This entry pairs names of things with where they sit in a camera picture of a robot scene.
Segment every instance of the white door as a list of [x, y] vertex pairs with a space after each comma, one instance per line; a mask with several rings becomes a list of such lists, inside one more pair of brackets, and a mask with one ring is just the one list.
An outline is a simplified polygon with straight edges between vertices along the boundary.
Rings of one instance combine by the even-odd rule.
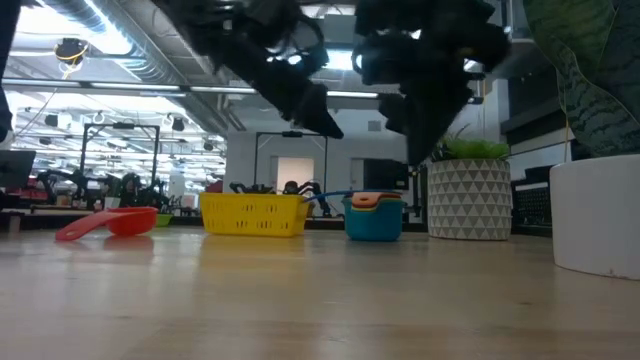
[[279, 157], [277, 163], [278, 192], [284, 190], [288, 181], [295, 181], [300, 186], [315, 178], [313, 158]]

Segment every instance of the pipe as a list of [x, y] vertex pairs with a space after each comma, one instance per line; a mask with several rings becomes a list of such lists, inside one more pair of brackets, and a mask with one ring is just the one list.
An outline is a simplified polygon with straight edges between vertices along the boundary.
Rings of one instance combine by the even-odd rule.
[[[132, 45], [127, 54], [143, 60], [121, 60], [120, 66], [138, 77], [143, 83], [184, 84], [187, 79], [174, 67], [148, 35], [129, 14], [112, 0], [41, 0], [59, 14], [80, 23], [96, 35], [107, 34], [110, 25]], [[200, 127], [208, 132], [225, 132], [228, 123], [199, 95], [169, 99], [193, 115]]]

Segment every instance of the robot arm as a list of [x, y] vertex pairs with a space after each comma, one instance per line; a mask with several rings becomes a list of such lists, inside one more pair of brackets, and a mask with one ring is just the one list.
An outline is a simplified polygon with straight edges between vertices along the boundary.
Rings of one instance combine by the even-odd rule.
[[[152, 0], [194, 50], [224, 65], [275, 106], [286, 121], [342, 138], [327, 112], [327, 88], [308, 77], [328, 62], [324, 37], [296, 0]], [[407, 137], [408, 162], [421, 163], [473, 92], [483, 74], [465, 71], [476, 61], [491, 71], [508, 54], [503, 29], [488, 23], [493, 6], [481, 0], [359, 0], [355, 32], [364, 37], [352, 61], [365, 85], [399, 84], [381, 96], [387, 128]], [[304, 24], [318, 43], [291, 50]], [[286, 59], [299, 55], [295, 65]]]
[[[329, 61], [319, 27], [296, 0], [153, 0], [194, 50], [216, 67], [228, 67], [275, 106], [286, 121], [325, 136], [344, 135], [327, 111], [327, 91], [308, 77]], [[283, 55], [299, 24], [311, 27], [318, 44], [298, 50], [292, 65]], [[280, 46], [280, 51], [269, 49]]]

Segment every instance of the yellow plastic basket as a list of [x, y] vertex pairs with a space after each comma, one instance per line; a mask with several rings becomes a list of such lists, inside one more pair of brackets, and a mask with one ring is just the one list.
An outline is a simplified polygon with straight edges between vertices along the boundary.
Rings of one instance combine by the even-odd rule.
[[297, 195], [200, 194], [207, 232], [291, 237], [304, 231], [309, 203]]

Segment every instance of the red measuring cup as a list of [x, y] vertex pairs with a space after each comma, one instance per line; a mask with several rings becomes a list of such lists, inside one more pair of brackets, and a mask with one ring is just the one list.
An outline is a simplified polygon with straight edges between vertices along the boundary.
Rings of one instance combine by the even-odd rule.
[[144, 234], [156, 224], [158, 209], [153, 207], [133, 207], [109, 209], [74, 221], [56, 233], [56, 241], [73, 241], [88, 232], [106, 225], [114, 235], [134, 236]]

